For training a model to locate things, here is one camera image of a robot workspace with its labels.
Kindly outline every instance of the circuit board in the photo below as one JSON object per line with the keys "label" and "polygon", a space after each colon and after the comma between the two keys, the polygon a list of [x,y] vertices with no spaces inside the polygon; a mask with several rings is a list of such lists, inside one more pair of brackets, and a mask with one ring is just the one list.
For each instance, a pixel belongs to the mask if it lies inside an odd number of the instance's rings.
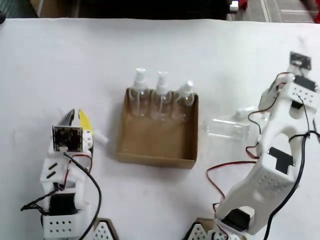
{"label": "circuit board", "polygon": [[60,148],[67,148],[67,152],[82,152],[83,129],[72,126],[53,126],[53,150],[60,152]]}

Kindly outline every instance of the black wire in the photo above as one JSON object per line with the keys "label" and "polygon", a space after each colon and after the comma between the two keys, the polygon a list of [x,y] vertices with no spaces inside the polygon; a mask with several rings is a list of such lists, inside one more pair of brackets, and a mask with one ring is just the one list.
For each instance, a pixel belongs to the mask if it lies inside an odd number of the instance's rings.
{"label": "black wire", "polygon": [[309,119],[308,119],[308,115],[307,115],[307,110],[306,110],[306,106],[305,106],[305,103],[304,101],[302,100],[302,98],[297,94],[298,98],[301,100],[302,102],[302,106],[303,106],[303,109],[304,109],[304,114],[305,114],[305,118],[306,118],[306,123],[308,124],[308,133],[310,132],[310,125],[309,125]]}
{"label": "black wire", "polygon": [[270,214],[269,219],[268,219],[268,223],[266,226],[266,230],[265,230],[265,234],[264,234],[264,238],[263,240],[267,240],[269,233],[270,233],[270,228],[271,228],[271,223],[272,223],[272,219],[273,217],[286,205],[286,203],[289,201],[289,199],[292,197],[292,195],[295,193],[295,191],[297,190],[301,177],[302,177],[302,173],[304,172],[304,167],[305,167],[305,151],[306,151],[306,140],[307,137],[310,135],[309,132],[307,132],[306,134],[303,135],[303,139],[302,139],[302,144],[301,144],[301,163],[300,163],[300,168],[299,168],[299,172],[298,172],[298,176],[296,178],[296,181],[292,187],[292,189],[290,190],[290,192],[288,193],[288,195],[285,197],[285,199],[281,202],[281,204]]}
{"label": "black wire", "polygon": [[303,137],[306,134],[297,134],[297,135],[293,135],[292,137],[289,138],[289,142],[291,142],[292,139],[296,138],[296,137]]}
{"label": "black wire", "polygon": [[256,125],[259,127],[259,134],[261,135],[261,126],[260,126],[260,124],[259,124],[259,123],[257,123],[257,122],[256,122],[256,121],[254,121],[254,120],[251,120],[251,119],[250,119],[250,114],[248,115],[248,120],[249,120],[250,122],[252,122],[252,123],[256,124]]}
{"label": "black wire", "polygon": [[49,213],[46,212],[41,206],[39,206],[37,203],[40,202],[41,200],[52,196],[53,194],[55,194],[57,191],[59,191],[60,189],[58,187],[54,187],[54,190],[52,190],[51,192],[37,198],[36,200],[29,202],[28,204],[24,205],[20,211],[24,211],[24,210],[30,210],[30,209],[36,209],[38,210],[42,215],[48,215]]}
{"label": "black wire", "polygon": [[86,237],[86,235],[88,234],[88,232],[90,231],[90,229],[95,224],[95,221],[96,221],[96,219],[98,217],[98,214],[99,214],[99,211],[100,211],[100,207],[101,207],[102,193],[101,193],[101,189],[100,189],[98,183],[96,182],[96,180],[91,176],[91,174],[80,163],[78,163],[76,160],[73,159],[72,156],[69,156],[65,152],[63,153],[63,155],[65,155],[68,159],[70,159],[79,169],[81,169],[91,179],[91,181],[95,185],[96,189],[98,190],[98,194],[99,194],[99,201],[98,201],[98,206],[96,208],[95,215],[93,216],[93,219],[92,219],[91,223],[89,224],[89,226],[87,227],[87,229],[84,231],[82,236],[79,238],[79,240],[83,240]]}
{"label": "black wire", "polygon": [[318,130],[317,130],[317,126],[316,126],[316,121],[315,121],[315,119],[313,119],[312,123],[313,123],[313,129],[314,129],[314,131],[317,132]]}
{"label": "black wire", "polygon": [[297,190],[302,174],[304,172],[304,167],[305,167],[305,157],[306,157],[306,140],[307,138],[310,137],[310,133],[316,134],[317,136],[320,136],[319,133],[317,133],[316,131],[310,131],[310,126],[309,126],[309,119],[308,119],[308,115],[307,115],[307,111],[306,111],[306,106],[304,101],[302,100],[302,98],[297,94],[297,96],[299,97],[299,99],[302,101],[302,105],[303,105],[303,109],[304,109],[304,113],[305,113],[305,118],[306,118],[306,122],[308,125],[308,132],[305,134],[296,134],[292,137],[289,138],[289,142],[296,138],[296,137],[302,137],[302,143],[301,143],[301,163],[300,163],[300,168],[299,168],[299,172],[298,175],[296,177],[296,181],[293,184],[292,189],[290,190],[290,192],[288,193],[288,195],[285,197],[285,199],[281,202],[281,204],[270,214],[267,225],[266,225],[266,230],[265,230],[265,234],[264,234],[264,238],[263,240],[267,240],[269,233],[270,233],[270,228],[271,228],[271,223],[272,220],[274,218],[274,216],[286,205],[286,203],[289,201],[289,199],[292,197],[292,195],[295,193],[295,191]]}

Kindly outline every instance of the cardboard box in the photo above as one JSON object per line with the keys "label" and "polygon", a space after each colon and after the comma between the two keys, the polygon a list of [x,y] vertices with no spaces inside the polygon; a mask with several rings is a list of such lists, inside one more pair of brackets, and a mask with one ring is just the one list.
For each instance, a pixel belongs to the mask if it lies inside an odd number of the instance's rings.
{"label": "cardboard box", "polygon": [[125,92],[116,155],[120,162],[156,167],[191,169],[198,152],[198,95],[186,123],[172,118],[155,121],[130,113],[129,89]]}

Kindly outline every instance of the cable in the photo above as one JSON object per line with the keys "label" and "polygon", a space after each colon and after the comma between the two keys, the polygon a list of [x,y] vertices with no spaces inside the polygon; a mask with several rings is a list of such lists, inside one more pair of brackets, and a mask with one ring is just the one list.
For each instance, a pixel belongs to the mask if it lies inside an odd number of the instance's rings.
{"label": "cable", "polygon": [[260,124],[257,123],[256,121],[251,120],[250,116],[251,116],[252,114],[263,113],[263,112],[266,112],[266,111],[268,111],[269,109],[271,109],[271,108],[274,106],[274,104],[276,103],[276,101],[277,101],[277,99],[278,99],[278,96],[279,96],[279,94],[276,95],[273,103],[272,103],[268,108],[263,109],[263,110],[253,111],[253,112],[251,112],[251,113],[248,115],[248,120],[249,120],[250,122],[256,124],[256,125],[259,127],[259,134],[260,134],[260,135],[261,135],[261,126],[260,126]]}
{"label": "cable", "polygon": [[229,235],[226,233],[226,231],[224,231],[218,224],[216,224],[216,225],[218,226],[220,231],[223,232],[226,235],[226,239],[225,240],[228,240],[229,239]]}
{"label": "cable", "polygon": [[309,125],[309,119],[308,119],[308,115],[307,115],[307,110],[306,110],[306,106],[305,106],[305,103],[304,101],[302,100],[302,98],[296,94],[298,96],[298,98],[301,100],[302,102],[302,106],[303,106],[303,109],[304,109],[304,114],[305,114],[305,118],[306,118],[306,123],[308,124],[308,133],[310,132],[310,125]]}
{"label": "cable", "polygon": [[73,157],[88,157],[90,159],[90,168],[89,168],[88,172],[89,173],[91,172],[93,161],[92,161],[92,157],[90,155],[85,154],[85,153],[77,153],[77,154],[72,155],[72,158]]}
{"label": "cable", "polygon": [[316,126],[316,121],[315,121],[315,119],[312,120],[312,123],[313,123],[313,129],[314,129],[314,131],[317,132],[317,126]]}
{"label": "cable", "polygon": [[24,210],[30,210],[30,209],[36,209],[38,210],[42,215],[48,215],[49,213],[46,212],[41,206],[39,206],[37,203],[40,202],[41,200],[52,196],[53,194],[55,194],[56,192],[58,192],[59,190],[61,190],[56,184],[54,185],[54,190],[52,190],[51,192],[37,198],[36,200],[29,202],[28,204],[24,205],[20,211],[24,211]]}
{"label": "cable", "polygon": [[[291,72],[289,72],[289,71],[280,72],[280,73],[278,73],[278,74],[276,75],[274,81],[276,81],[277,78],[278,78],[280,75],[282,75],[282,74],[290,74],[290,73],[291,73]],[[276,89],[277,91],[278,91],[279,86],[280,86],[281,84],[286,84],[286,83],[285,83],[285,82],[280,82],[280,83],[275,87],[275,89]],[[270,107],[268,107],[268,108],[266,108],[266,109],[263,109],[263,110],[253,111],[253,112],[251,112],[251,113],[248,115],[248,120],[249,120],[250,122],[256,124],[256,125],[259,127],[259,134],[260,134],[260,135],[261,135],[261,126],[260,126],[260,124],[257,123],[256,121],[251,120],[251,119],[250,119],[250,116],[251,116],[252,114],[257,114],[257,113],[266,112],[266,111],[268,111],[269,109],[271,109],[271,108],[274,106],[274,104],[276,103],[278,96],[279,96],[279,94],[277,94],[277,96],[276,96],[275,99],[274,99],[274,102],[271,104]]]}
{"label": "cable", "polygon": [[316,131],[310,131],[309,129],[309,120],[308,120],[308,115],[307,115],[307,111],[306,111],[306,107],[305,107],[305,104],[303,102],[303,100],[301,99],[302,101],[302,104],[303,104],[303,107],[304,107],[304,113],[305,113],[305,117],[306,117],[306,120],[307,120],[307,124],[308,124],[308,132],[305,133],[305,134],[297,134],[297,135],[294,135],[292,136],[289,141],[291,141],[293,138],[296,138],[296,137],[301,137],[303,136],[303,139],[302,139],[302,142],[301,142],[301,163],[300,163],[300,168],[299,168],[299,172],[298,172],[298,175],[296,177],[296,181],[294,182],[293,184],[293,187],[292,189],[290,190],[290,192],[288,193],[288,195],[285,197],[285,199],[280,203],[280,205],[275,209],[273,210],[273,212],[270,214],[269,216],[269,219],[268,219],[268,222],[267,222],[267,225],[266,225],[266,230],[265,230],[265,234],[264,234],[264,238],[263,240],[267,240],[268,239],[268,236],[269,236],[269,233],[270,233],[270,228],[271,228],[271,223],[272,223],[272,220],[274,218],[274,216],[286,205],[286,203],[290,200],[290,198],[293,196],[293,194],[295,193],[295,191],[297,190],[298,186],[299,186],[299,183],[300,183],[300,180],[301,180],[301,177],[302,177],[302,174],[304,172],[304,167],[305,167],[305,157],[306,157],[306,140],[307,138],[310,136],[310,133],[313,133],[313,134],[316,134],[318,137],[320,136],[319,133],[317,133]]}
{"label": "cable", "polygon": [[209,182],[215,187],[215,189],[219,192],[219,194],[221,195],[221,197],[223,199],[226,198],[225,194],[221,191],[221,189],[210,179],[208,173],[211,172],[212,170],[215,170],[215,169],[218,169],[218,168],[222,168],[222,167],[225,167],[225,166],[230,166],[230,165],[238,165],[238,164],[255,164],[256,162],[255,161],[230,161],[230,162],[225,162],[225,163],[222,163],[222,164],[219,164],[219,165],[216,165],[216,166],[212,166],[210,168],[208,168],[206,171],[205,171],[205,175],[206,175],[206,178],[209,180]]}
{"label": "cable", "polygon": [[79,169],[81,169],[91,179],[91,181],[95,185],[95,187],[96,187],[96,189],[98,191],[98,194],[99,194],[98,206],[96,208],[96,212],[95,212],[95,214],[93,216],[93,219],[92,219],[91,223],[89,224],[89,226],[87,227],[87,229],[82,234],[82,236],[79,238],[79,240],[83,240],[86,237],[86,235],[88,234],[88,232],[90,231],[90,229],[95,224],[95,221],[96,221],[96,219],[98,217],[98,214],[99,214],[99,211],[100,211],[100,207],[101,207],[102,193],[101,193],[101,189],[100,189],[98,183],[96,182],[96,180],[91,176],[91,174],[80,163],[78,163],[76,160],[74,160],[73,157],[69,156],[66,152],[64,152],[63,155],[65,155],[68,159],[70,159]]}
{"label": "cable", "polygon": [[305,167],[305,150],[306,150],[306,139],[308,137],[309,133],[306,133],[303,135],[303,139],[302,139],[302,144],[301,144],[301,163],[300,163],[300,168],[299,168],[299,172],[298,172],[298,176],[296,178],[296,181],[292,187],[292,189],[290,190],[290,192],[288,193],[288,195],[285,197],[285,199],[281,202],[281,204],[270,214],[268,222],[267,222],[267,226],[266,226],[266,230],[265,230],[265,234],[264,234],[264,238],[263,240],[267,240],[269,233],[270,233],[270,228],[271,228],[271,223],[273,220],[273,217],[286,205],[286,203],[289,201],[289,199],[292,197],[292,195],[295,193],[295,191],[298,188],[298,185],[300,183],[301,177],[302,177],[302,173],[304,171],[304,167]]}
{"label": "cable", "polygon": [[249,151],[249,149],[254,149],[255,147],[257,147],[258,144],[259,144],[259,143],[257,142],[256,145],[254,145],[254,146],[247,146],[247,147],[245,148],[246,154],[248,154],[248,156],[249,156],[250,158],[252,158],[252,159],[259,159],[258,156],[253,155],[253,154]]}
{"label": "cable", "polygon": [[[89,173],[91,172],[93,161],[92,161],[92,157],[90,155],[83,154],[83,153],[78,153],[78,154],[73,155],[72,157],[88,157],[90,159],[90,168],[89,168],[88,171],[89,171]],[[63,186],[61,187],[61,190],[64,190],[66,188],[67,177],[68,177],[68,174],[69,174],[69,164],[70,163],[71,163],[71,160],[69,160],[69,162],[68,162],[68,164],[66,166],[66,172],[65,172]]]}

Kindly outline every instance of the floor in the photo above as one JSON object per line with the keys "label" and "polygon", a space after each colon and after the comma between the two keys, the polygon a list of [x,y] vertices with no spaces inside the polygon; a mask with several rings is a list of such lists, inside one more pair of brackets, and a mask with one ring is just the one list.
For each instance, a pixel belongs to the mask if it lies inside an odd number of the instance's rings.
{"label": "floor", "polygon": [[246,11],[229,14],[230,21],[313,23],[318,8],[313,0],[248,0]]}

